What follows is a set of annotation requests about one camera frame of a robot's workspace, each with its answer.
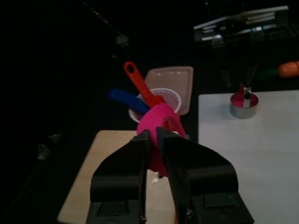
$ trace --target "wooden cutting board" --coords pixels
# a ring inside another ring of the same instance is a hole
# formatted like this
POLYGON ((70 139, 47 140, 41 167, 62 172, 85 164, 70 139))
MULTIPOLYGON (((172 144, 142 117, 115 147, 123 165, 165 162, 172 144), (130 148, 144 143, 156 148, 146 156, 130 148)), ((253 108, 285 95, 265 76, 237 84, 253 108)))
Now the wooden cutting board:
MULTIPOLYGON (((61 223, 83 224, 89 210, 89 183, 94 170, 103 158, 133 138, 132 130, 101 130, 78 170, 67 197, 63 201, 57 220, 61 223)), ((145 213, 148 224, 173 224, 173 198, 168 178, 156 181, 152 171, 146 172, 145 213)))

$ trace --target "red object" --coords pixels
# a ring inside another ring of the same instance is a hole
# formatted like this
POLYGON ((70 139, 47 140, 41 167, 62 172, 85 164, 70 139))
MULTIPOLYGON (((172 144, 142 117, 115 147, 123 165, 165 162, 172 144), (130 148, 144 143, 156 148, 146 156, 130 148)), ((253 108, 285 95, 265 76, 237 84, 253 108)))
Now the red object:
POLYGON ((284 63, 277 68, 278 76, 282 78, 290 78, 299 76, 299 60, 284 63))
POLYGON ((144 78, 136 68, 136 64, 132 61, 126 61, 123 64, 125 74, 129 80, 134 83, 134 86, 144 97, 144 101, 149 108, 160 103, 165 103, 164 98, 160 95, 153 95, 148 86, 145 85, 144 78))

